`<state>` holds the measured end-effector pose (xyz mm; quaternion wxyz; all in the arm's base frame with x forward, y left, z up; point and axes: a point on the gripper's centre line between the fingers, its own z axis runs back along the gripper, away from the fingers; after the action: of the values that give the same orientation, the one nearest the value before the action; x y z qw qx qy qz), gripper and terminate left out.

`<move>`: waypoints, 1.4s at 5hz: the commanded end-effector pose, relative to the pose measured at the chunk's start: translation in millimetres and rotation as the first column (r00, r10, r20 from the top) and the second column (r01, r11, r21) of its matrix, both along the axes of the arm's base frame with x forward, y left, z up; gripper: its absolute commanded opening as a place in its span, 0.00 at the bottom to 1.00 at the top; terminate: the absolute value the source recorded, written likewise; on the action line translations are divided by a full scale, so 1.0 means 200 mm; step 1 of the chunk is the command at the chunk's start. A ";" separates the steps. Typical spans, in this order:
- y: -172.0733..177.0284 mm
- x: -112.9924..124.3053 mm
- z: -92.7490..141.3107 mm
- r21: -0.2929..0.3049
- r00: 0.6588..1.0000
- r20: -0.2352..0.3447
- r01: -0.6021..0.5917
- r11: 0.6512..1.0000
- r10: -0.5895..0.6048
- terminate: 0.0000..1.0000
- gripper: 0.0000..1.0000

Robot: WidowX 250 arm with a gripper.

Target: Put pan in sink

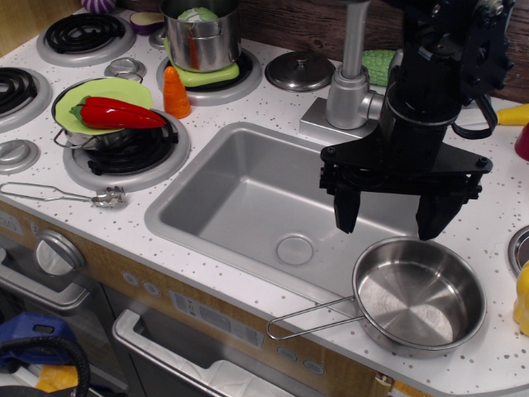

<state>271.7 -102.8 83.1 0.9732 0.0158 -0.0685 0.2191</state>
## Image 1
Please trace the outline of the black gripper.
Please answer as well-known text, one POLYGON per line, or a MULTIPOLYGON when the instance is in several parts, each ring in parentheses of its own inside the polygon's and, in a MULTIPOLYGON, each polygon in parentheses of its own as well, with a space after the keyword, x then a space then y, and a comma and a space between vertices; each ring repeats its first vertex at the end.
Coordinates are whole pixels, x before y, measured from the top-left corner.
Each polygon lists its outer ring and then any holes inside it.
POLYGON ((437 195, 478 195, 481 178, 492 169, 488 158, 444 143, 454 116, 449 110, 439 122, 426 122, 389 99, 369 135, 322 149, 320 186, 335 196, 336 226, 355 230, 360 192, 421 195, 418 237, 438 237, 468 200, 437 195))

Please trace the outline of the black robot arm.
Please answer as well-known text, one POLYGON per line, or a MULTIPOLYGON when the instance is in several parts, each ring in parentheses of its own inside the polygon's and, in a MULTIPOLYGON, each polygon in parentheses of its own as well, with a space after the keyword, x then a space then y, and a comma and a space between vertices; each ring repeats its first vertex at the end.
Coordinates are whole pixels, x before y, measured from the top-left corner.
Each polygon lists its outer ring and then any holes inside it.
POLYGON ((403 46, 388 69, 384 96, 369 89, 362 60, 369 3, 346 9, 343 62, 331 81, 325 118, 360 139, 322 150, 320 185, 334 198, 336 225, 352 232, 364 191, 411 194, 422 240, 437 237, 461 207, 479 196, 491 161, 449 146, 452 130, 489 137, 498 118, 489 95, 512 68, 506 36, 511 1, 395 1, 403 46))

